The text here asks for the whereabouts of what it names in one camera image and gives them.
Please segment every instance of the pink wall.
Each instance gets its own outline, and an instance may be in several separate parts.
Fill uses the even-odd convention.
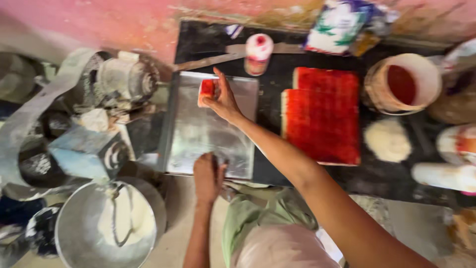
[[[457,42],[476,35],[474,0],[379,0],[402,17],[394,33]],[[322,0],[2,0],[1,50],[61,62],[80,46],[175,55],[179,19],[195,17],[307,29]]]

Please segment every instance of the white batter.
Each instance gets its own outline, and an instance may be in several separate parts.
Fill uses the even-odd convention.
[[[125,186],[116,198],[116,233],[119,242],[123,241],[130,229],[132,217],[132,233],[124,246],[135,244],[142,238],[150,236],[155,228],[155,219],[149,204],[142,194],[132,186]],[[99,218],[98,230],[104,236],[107,244],[116,245],[112,233],[113,205],[110,198],[104,204],[104,210]]]
[[[365,143],[380,160],[399,163],[412,152],[405,129],[397,119],[374,122],[365,130],[364,136]]]

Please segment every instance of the table surface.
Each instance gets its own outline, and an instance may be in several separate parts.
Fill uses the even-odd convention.
[[[301,44],[306,38],[306,34],[302,33],[245,27],[239,36],[232,40],[225,33],[225,26],[224,24],[200,21],[183,21],[180,26],[175,63],[196,61],[224,54],[225,46],[244,44],[246,39],[255,33],[262,32],[269,35],[274,43]],[[401,53],[431,56],[441,54],[441,51],[380,44],[361,58],[331,56],[313,52],[273,54],[267,71],[258,77],[260,94],[256,122],[268,130],[280,134],[280,95],[283,90],[292,88],[292,75],[295,67],[305,66],[355,71],[362,85],[367,70],[373,64],[386,57]],[[251,77],[243,68],[243,59],[223,62],[215,66],[229,76]],[[192,72],[213,73],[212,67],[203,67],[192,70]],[[375,120],[386,118],[388,115],[375,113],[362,104],[360,104],[359,109],[361,165],[356,167],[326,166],[327,171],[344,190],[352,194],[440,206],[448,205],[448,195],[450,195],[456,196],[457,203],[460,206],[476,205],[476,198],[474,197],[464,196],[459,192],[453,195],[449,192],[451,190],[420,185],[411,178],[410,168],[415,163],[443,162],[434,144],[437,134],[449,125],[431,119],[425,111],[414,115],[399,116],[402,125],[408,132],[413,151],[409,158],[401,163],[384,162],[376,159],[375,155],[362,141],[362,130]],[[255,148],[252,181],[276,186],[292,186],[257,148]]]

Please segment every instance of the person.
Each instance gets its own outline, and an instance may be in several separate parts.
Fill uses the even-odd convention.
[[[352,268],[435,268],[386,232],[302,151],[258,126],[240,112],[225,75],[217,68],[221,88],[217,100],[203,103],[244,132],[304,198],[290,189],[271,199],[265,208],[236,194],[228,208],[222,248],[229,268],[338,268],[312,228],[315,219],[330,235]],[[216,165],[212,153],[194,165],[197,195],[192,233],[183,268],[208,268],[209,225],[215,199],[222,190],[226,164]]]

